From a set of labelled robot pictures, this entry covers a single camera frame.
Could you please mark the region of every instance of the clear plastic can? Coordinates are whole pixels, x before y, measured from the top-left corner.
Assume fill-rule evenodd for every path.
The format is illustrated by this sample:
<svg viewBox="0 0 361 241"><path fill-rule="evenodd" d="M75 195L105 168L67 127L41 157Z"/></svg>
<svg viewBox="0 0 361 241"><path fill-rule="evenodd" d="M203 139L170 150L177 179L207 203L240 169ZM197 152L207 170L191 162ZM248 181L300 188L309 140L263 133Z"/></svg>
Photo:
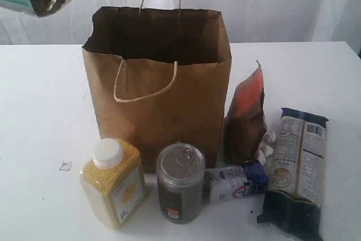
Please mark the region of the clear plastic can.
<svg viewBox="0 0 361 241"><path fill-rule="evenodd" d="M157 159L158 194L168 220L185 224L199 215L204 174L205 160L196 147L175 143L161 151Z"/></svg>

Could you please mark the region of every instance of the white curtain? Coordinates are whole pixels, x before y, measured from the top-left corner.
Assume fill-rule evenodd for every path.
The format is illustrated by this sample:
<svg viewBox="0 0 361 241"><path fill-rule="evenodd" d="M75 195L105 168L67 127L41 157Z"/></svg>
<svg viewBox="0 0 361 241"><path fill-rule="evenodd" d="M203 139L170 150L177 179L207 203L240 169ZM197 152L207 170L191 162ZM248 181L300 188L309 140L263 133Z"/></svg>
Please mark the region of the white curtain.
<svg viewBox="0 0 361 241"><path fill-rule="evenodd" d="M138 7L141 0L73 0L36 18L0 8L0 44L84 43L101 6ZM176 8L178 0L145 0L145 7ZM346 41L361 48L361 0L182 0L182 8L223 13L230 42Z"/></svg>

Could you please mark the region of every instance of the white table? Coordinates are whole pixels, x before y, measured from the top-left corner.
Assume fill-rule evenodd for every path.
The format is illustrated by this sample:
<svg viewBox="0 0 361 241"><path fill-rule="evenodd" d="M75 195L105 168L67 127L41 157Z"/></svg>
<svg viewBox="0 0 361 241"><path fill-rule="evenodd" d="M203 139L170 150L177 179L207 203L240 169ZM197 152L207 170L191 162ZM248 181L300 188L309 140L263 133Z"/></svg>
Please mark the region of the white table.
<svg viewBox="0 0 361 241"><path fill-rule="evenodd" d="M270 130L285 106L330 119L320 231L325 240L360 240L361 60L344 42L231 48L226 109L259 60ZM78 180L99 139L81 46L0 46L0 56L0 240L290 239L257 226L263 196L207 205L187 225L168 222L152 175L149 196L129 223L119 233L107 230ZM59 170L63 161L72 161L71 171Z"/></svg>

